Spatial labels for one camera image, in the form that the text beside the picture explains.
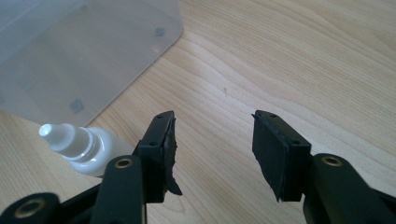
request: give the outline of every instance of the wooden table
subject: wooden table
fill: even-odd
[[[304,223],[277,203],[251,152],[256,109],[349,160],[396,196],[396,3],[180,0],[184,32],[89,126],[135,145],[151,119],[177,116],[174,174],[184,195],[149,223]],[[0,210],[28,194],[62,201],[100,182],[51,152],[39,126],[0,113]]]

